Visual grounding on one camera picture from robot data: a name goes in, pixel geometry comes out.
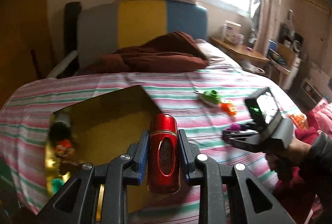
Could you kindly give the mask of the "person's right hand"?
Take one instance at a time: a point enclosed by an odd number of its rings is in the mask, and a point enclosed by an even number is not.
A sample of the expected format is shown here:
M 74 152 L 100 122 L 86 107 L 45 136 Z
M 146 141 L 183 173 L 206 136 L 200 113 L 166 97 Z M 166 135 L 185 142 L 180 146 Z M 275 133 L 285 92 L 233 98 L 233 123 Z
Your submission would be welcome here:
M 281 181 L 293 179 L 293 167 L 298 167 L 304 157 L 309 153 L 310 144 L 293 137 L 290 145 L 284 150 L 267 150 L 265 158 L 271 171 L 277 173 Z

